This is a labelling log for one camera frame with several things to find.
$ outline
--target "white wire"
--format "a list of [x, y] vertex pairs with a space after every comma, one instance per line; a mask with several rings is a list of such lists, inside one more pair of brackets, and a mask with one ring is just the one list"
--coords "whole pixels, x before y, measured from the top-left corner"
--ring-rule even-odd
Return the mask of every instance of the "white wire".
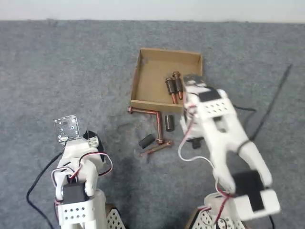
[[54, 169], [51, 172], [51, 179], [52, 179], [52, 183], [53, 183], [54, 187], [56, 187], [56, 181], [54, 180], [54, 173], [58, 172], [59, 170], [63, 170], [63, 169], [69, 169], [72, 172], [72, 174], [74, 173], [73, 169], [71, 169], [70, 167], [59, 167], [59, 168]]
[[188, 161], [188, 162], [194, 161], [194, 160], [197, 160], [197, 159], [206, 160], [207, 162], [209, 162], [209, 164], [211, 165], [211, 167], [212, 167], [213, 169], [215, 169], [215, 167], [214, 167], [214, 165], [212, 164], [212, 162], [211, 162], [208, 158], [206, 158], [206, 157], [204, 157], [204, 156], [194, 156], [194, 157], [192, 157], [192, 158], [190, 158], [190, 159], [185, 159], [185, 158], [183, 158], [182, 155], [181, 155], [181, 149], [182, 149], [183, 145], [185, 144], [185, 142], [186, 142], [186, 140], [187, 140], [187, 137], [188, 137], [188, 134], [189, 134], [189, 132], [190, 132], [190, 130], [191, 130], [191, 127], [192, 127], [192, 125], [193, 125], [193, 119], [194, 119], [194, 117], [193, 117], [192, 120], [190, 121], [189, 126], [187, 127], [187, 131], [186, 131], [186, 133], [185, 133], [185, 135], [184, 135], [184, 137], [183, 137], [183, 139], [182, 139], [182, 142], [181, 142], [180, 145], [179, 145], [179, 148], [178, 148], [178, 155], [179, 155], [179, 157], [180, 157], [181, 160], [183, 160], [183, 161]]
[[[108, 160], [110, 161], [111, 167], [110, 167], [109, 171], [107, 171], [105, 174], [103, 174], [103, 176], [106, 175], [106, 174], [108, 174], [108, 173], [110, 173], [110, 172], [112, 171], [112, 169], [113, 169], [113, 163], [112, 163], [112, 161], [111, 161], [111, 159], [110, 159], [110, 157], [109, 157], [108, 154], [102, 153], [102, 152], [92, 152], [92, 153], [87, 154], [86, 156], [90, 156], [90, 155], [104, 155], [104, 156], [106, 156], [106, 157], [108, 158]], [[72, 176], [70, 176], [70, 177], [73, 177], [73, 176], [75, 176], [76, 174], [78, 174], [79, 171], [80, 171], [80, 169], [81, 169], [81, 166], [82, 166], [82, 164], [80, 164], [80, 166], [79, 166], [78, 169], [75, 171], [75, 173], [73, 173]]]
[[111, 167], [110, 167], [109, 171], [107, 171], [107, 173], [105, 173], [104, 175], [106, 175], [106, 174], [108, 174], [108, 173], [110, 173], [110, 172], [112, 171], [113, 163], [112, 163], [112, 161], [111, 161], [111, 159], [110, 159], [110, 157], [109, 157], [108, 154], [102, 153], [102, 152], [93, 152], [93, 153], [88, 154], [88, 155], [86, 155], [86, 156], [89, 156], [89, 155], [104, 155], [104, 156], [106, 156], [106, 157], [108, 158], [108, 160], [110, 161]]

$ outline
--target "black cable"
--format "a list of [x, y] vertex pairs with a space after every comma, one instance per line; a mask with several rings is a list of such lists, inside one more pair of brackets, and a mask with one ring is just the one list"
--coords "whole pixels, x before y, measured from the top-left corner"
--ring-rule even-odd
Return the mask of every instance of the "black cable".
[[275, 222], [273, 221], [272, 216], [269, 216], [269, 219], [270, 219], [270, 222], [271, 222], [271, 225], [272, 225], [272, 229], [275, 229]]
[[246, 127], [247, 127], [247, 124], [249, 122], [249, 120], [251, 119], [251, 117], [256, 113], [256, 109], [254, 108], [247, 108], [247, 107], [241, 107], [241, 106], [236, 106], [233, 104], [233, 107], [235, 109], [239, 109], [239, 110], [244, 110], [244, 111], [251, 111], [251, 113], [245, 118], [244, 122], [243, 122], [243, 128], [244, 130], [246, 131]]
[[277, 90], [276, 90], [276, 92], [275, 92], [275, 94], [274, 94], [274, 96], [273, 96], [273, 98], [272, 98], [272, 100], [271, 100], [271, 102], [270, 102], [270, 104], [269, 104], [269, 106], [267, 108], [267, 111], [266, 111], [266, 113], [264, 114], [264, 116], [262, 117], [262, 119], [260, 121], [260, 124], [258, 125], [257, 129], [254, 131], [252, 136], [248, 140], [246, 140], [246, 141], [244, 141], [243, 143], [240, 144], [240, 146], [238, 147], [238, 149], [236, 151], [237, 155], [239, 155], [240, 150], [242, 149], [242, 147], [244, 145], [246, 145], [247, 143], [252, 142], [252, 141], [254, 141], [256, 139], [258, 133], [260, 132], [262, 126], [264, 125], [265, 121], [267, 120], [267, 118], [269, 117], [269, 115], [270, 115], [270, 113], [271, 113], [271, 111], [273, 109], [273, 106], [274, 106], [274, 104], [275, 104], [275, 102], [276, 102], [276, 100], [277, 100], [277, 98], [278, 98], [278, 96], [279, 96], [279, 94], [280, 94], [280, 92], [282, 90], [282, 87], [283, 87], [284, 83], [286, 82], [286, 80], [287, 80], [287, 78], [289, 76], [291, 68], [292, 68], [292, 64], [290, 64], [286, 68], [286, 70], [285, 70], [285, 72], [283, 74], [283, 77], [281, 78], [281, 81], [280, 81], [280, 83], [279, 83], [279, 85], [277, 87]]
[[283, 77], [282, 77], [282, 79], [281, 79], [281, 81], [280, 81], [280, 83], [279, 83], [279, 86], [277, 87], [277, 90], [276, 90], [276, 92], [275, 92], [275, 94], [274, 94], [274, 96], [273, 96], [273, 99], [272, 99], [272, 101], [270, 102], [270, 104], [269, 104], [269, 106], [268, 106], [268, 109], [267, 109], [265, 115], [263, 116], [263, 118], [262, 118], [262, 120], [261, 120], [261, 122], [260, 122], [258, 128], [256, 129], [256, 131], [255, 131], [254, 134], [252, 135], [251, 140], [255, 140], [255, 139], [256, 139], [256, 136], [258, 135], [258, 133], [259, 133], [259, 131], [261, 130], [262, 126], [264, 125], [266, 119], [268, 118], [269, 114], [271, 113], [271, 111], [272, 111], [272, 109], [273, 109], [273, 106], [274, 106], [274, 104], [275, 104], [275, 102], [276, 102], [276, 100], [277, 100], [277, 98], [278, 98], [278, 96], [279, 96], [279, 94], [280, 94], [280, 92], [281, 92], [281, 90], [282, 90], [282, 87], [283, 87], [284, 83], [286, 82], [286, 80], [287, 80], [287, 78], [288, 78], [288, 76], [289, 76], [291, 67], [292, 67], [292, 64], [290, 64], [290, 65], [287, 67], [286, 71], [284, 72], [284, 75], [283, 75]]
[[65, 147], [66, 147], [66, 144], [67, 142], [65, 143], [62, 151], [57, 154], [47, 165], [46, 167], [38, 174], [38, 176], [36, 177], [34, 183], [32, 184], [32, 186], [30, 187], [30, 189], [28, 190], [27, 192], [27, 195], [26, 195], [26, 200], [28, 202], [28, 204], [34, 208], [48, 223], [49, 227], [51, 229], [54, 229], [53, 225], [51, 224], [50, 220], [48, 219], [48, 217], [36, 206], [32, 203], [32, 201], [30, 201], [30, 194], [31, 192], [34, 190], [35, 186], [37, 185], [38, 181], [40, 180], [40, 178], [42, 177], [42, 175], [44, 174], [44, 172], [50, 167], [50, 165], [52, 165], [54, 163], [54, 161], [56, 161], [62, 154], [63, 154], [63, 151], [65, 150]]

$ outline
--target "gray carpet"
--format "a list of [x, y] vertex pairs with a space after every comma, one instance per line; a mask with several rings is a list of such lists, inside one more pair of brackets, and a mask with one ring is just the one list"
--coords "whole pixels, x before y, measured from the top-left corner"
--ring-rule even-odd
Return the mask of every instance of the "gray carpet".
[[[194, 208], [214, 192], [207, 163], [178, 158], [183, 136], [178, 122], [175, 132], [165, 134], [176, 143], [172, 149], [137, 156], [138, 141], [155, 133], [152, 117], [126, 112], [140, 47], [201, 52], [209, 83], [226, 90], [236, 105], [259, 110], [249, 132], [287, 65], [294, 65], [256, 144], [281, 203], [282, 212], [274, 216], [277, 228], [304, 228], [304, 37], [305, 25], [296, 24], [1, 21], [0, 228], [48, 228], [25, 194], [61, 149], [53, 120], [65, 115], [76, 114], [82, 132], [89, 128], [102, 137], [114, 170], [99, 179], [99, 188], [131, 229], [182, 229]], [[208, 154], [189, 145], [184, 153]], [[232, 170], [245, 167], [236, 157], [228, 164]], [[58, 227], [50, 172], [31, 199]], [[250, 224], [271, 228], [268, 219]]]

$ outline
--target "open cardboard box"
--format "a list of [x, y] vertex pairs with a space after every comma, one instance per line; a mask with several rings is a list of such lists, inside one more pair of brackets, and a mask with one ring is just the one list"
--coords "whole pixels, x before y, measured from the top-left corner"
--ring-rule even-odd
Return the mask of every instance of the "open cardboard box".
[[165, 80], [179, 71], [183, 75], [202, 75], [200, 53], [141, 48], [134, 73], [130, 104], [132, 107], [155, 111], [181, 112], [183, 101], [173, 104]]

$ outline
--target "perforated plastic part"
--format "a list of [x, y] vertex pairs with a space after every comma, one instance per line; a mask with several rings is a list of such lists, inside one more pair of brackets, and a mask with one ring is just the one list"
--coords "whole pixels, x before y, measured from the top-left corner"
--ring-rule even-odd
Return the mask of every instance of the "perforated plastic part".
[[117, 209], [112, 209], [107, 216], [108, 229], [125, 229]]
[[90, 199], [85, 202], [58, 206], [60, 225], [76, 224], [94, 220], [94, 205]]
[[[211, 215], [210, 211], [204, 211], [198, 214], [192, 229], [216, 229], [216, 224], [213, 225], [216, 216]], [[245, 229], [241, 221], [233, 221], [230, 218], [220, 218], [218, 220], [220, 229]]]
[[202, 103], [203, 117], [212, 118], [236, 113], [229, 99], [217, 99]]

